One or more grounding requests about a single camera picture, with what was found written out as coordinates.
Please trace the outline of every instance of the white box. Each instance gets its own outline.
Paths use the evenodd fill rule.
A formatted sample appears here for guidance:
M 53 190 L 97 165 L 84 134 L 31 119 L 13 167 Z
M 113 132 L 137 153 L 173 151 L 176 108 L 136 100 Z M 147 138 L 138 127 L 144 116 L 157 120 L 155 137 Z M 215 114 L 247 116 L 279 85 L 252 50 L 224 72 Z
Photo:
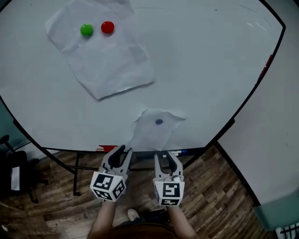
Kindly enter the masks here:
M 122 176 L 94 172 L 90 189 L 96 197 L 116 202 L 126 184 Z
M 155 195 L 161 206 L 178 206 L 184 194 L 185 182 L 153 181 Z

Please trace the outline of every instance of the shoe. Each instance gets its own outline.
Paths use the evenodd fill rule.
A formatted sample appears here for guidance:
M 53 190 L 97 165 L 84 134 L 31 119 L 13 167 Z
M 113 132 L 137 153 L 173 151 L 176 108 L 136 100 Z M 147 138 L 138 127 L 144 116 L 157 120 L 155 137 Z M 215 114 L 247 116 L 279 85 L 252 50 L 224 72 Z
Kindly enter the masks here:
M 128 210 L 128 217 L 131 222 L 133 222 L 136 218 L 140 218 L 138 212 L 136 212 L 136 210 L 134 210 L 133 208 L 130 208 Z

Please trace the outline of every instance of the chair leg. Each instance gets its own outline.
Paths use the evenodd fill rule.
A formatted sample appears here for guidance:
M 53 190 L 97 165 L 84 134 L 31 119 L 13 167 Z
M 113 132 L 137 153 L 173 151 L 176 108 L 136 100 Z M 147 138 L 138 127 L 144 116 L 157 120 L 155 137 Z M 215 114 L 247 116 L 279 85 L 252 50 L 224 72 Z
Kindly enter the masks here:
M 31 200 L 33 203 L 37 204 L 37 203 L 38 203 L 38 199 L 33 199 L 33 197 L 32 197 L 32 193 L 31 193 L 31 189 L 30 189 L 30 188 L 28 188 L 28 194 L 29 194 L 30 200 Z
M 39 160 L 38 160 L 38 159 L 33 159 L 33 160 L 31 160 L 30 163 L 31 163 L 32 165 L 36 165 L 36 164 L 39 163 Z

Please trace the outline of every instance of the white table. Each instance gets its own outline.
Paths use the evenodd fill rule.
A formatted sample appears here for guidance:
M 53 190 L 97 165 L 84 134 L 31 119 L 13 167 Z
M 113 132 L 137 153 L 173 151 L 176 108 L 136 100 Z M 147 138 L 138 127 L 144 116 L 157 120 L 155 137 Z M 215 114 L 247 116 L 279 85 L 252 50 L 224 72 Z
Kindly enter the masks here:
M 261 80 L 284 30 L 258 0 L 131 0 L 157 81 L 97 101 L 45 33 L 68 1 L 13 0 L 0 13 L 0 95 L 43 148 L 126 144 L 144 107 L 188 117 L 165 150 L 204 147 Z

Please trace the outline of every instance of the person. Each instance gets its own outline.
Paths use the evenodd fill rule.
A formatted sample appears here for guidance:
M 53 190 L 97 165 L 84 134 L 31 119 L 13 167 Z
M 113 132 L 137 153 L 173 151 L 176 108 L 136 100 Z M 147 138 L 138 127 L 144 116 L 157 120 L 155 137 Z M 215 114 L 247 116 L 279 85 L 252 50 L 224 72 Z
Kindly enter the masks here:
M 130 222 L 112 228 L 116 202 L 105 201 L 87 236 L 87 239 L 154 238 L 154 239 L 198 239 L 178 206 L 169 206 L 167 211 L 172 228 L 166 224 L 142 222 L 134 209 L 128 210 Z

